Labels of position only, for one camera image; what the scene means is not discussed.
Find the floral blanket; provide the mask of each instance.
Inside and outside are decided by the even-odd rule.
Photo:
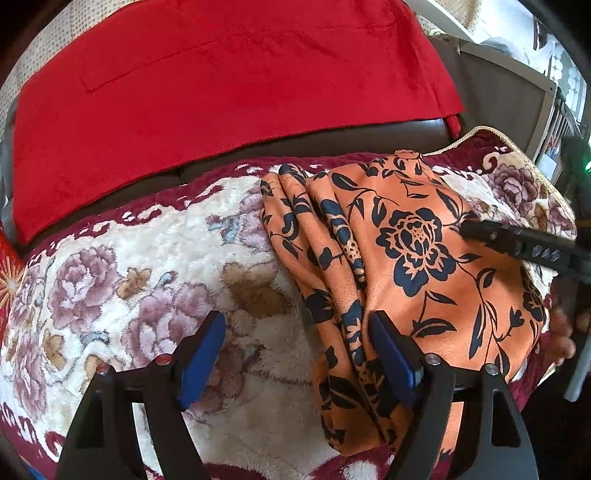
[[[258,219],[260,179],[281,163],[314,174],[376,156],[221,167],[38,247],[0,351],[0,425],[21,456],[51,479],[96,366],[142,367],[217,309],[228,322],[225,344],[202,399],[184,414],[212,478],[382,478],[387,448],[344,458],[324,439],[310,385],[320,342]],[[567,204],[504,135],[475,129],[426,160],[481,217],[574,236]],[[532,272],[545,296],[552,272]],[[149,476],[160,480],[138,406],[135,421]]]

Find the blue gripper pad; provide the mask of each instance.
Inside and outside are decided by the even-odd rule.
[[[187,368],[183,371],[181,392],[177,397],[182,410],[201,398],[225,336],[226,319],[221,313],[218,313]]]
[[[369,317],[369,337],[384,368],[394,397],[409,408],[418,400],[423,380],[423,353],[411,338],[401,335],[384,312]]]

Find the blue object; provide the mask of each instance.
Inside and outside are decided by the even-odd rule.
[[[182,410],[201,398],[209,374],[226,336],[226,319],[218,313],[203,336],[201,344],[193,355],[181,377],[181,391],[177,397]]]
[[[382,363],[392,393],[400,402],[413,408],[418,400],[415,389],[423,379],[422,368],[416,371],[410,366],[392,333],[388,329],[388,324],[378,315],[369,317],[369,336]]]

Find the human hand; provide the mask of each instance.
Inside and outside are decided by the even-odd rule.
[[[577,318],[577,328],[583,332],[589,331],[591,314],[584,312]],[[573,322],[566,316],[560,306],[550,310],[550,339],[547,355],[549,359],[560,366],[567,358],[572,358],[576,351],[571,339],[573,334]]]

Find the red blanket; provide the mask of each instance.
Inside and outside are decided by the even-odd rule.
[[[144,0],[24,86],[14,218],[29,242],[81,206],[195,159],[462,110],[400,0]],[[457,134],[457,120],[449,125]]]

